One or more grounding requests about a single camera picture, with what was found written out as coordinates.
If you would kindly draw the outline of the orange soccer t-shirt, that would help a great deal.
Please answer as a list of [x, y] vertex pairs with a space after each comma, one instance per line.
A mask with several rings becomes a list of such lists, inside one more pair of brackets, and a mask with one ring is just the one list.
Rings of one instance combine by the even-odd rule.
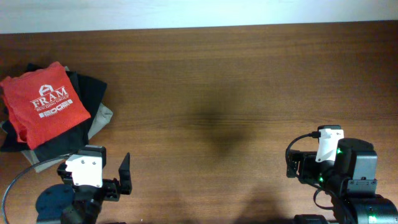
[[17, 141], [33, 150], [91, 118], [59, 62], [1, 81]]

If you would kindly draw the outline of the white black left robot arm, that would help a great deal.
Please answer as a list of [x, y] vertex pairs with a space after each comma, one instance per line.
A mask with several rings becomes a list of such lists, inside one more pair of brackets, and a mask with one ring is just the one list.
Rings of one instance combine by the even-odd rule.
[[132, 192], [131, 155], [119, 166], [119, 179], [104, 179], [106, 156], [81, 151], [59, 165], [62, 183], [45, 189], [35, 203], [37, 223], [96, 223], [104, 202]]

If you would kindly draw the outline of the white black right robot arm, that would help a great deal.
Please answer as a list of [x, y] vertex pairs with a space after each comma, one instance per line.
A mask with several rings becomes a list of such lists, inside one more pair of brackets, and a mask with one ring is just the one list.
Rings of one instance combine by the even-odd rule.
[[374, 146], [355, 138], [343, 138], [336, 146], [334, 162], [317, 162], [315, 152], [286, 149], [287, 177], [323, 191], [331, 197], [337, 223], [397, 223], [397, 207], [376, 193], [377, 153]]

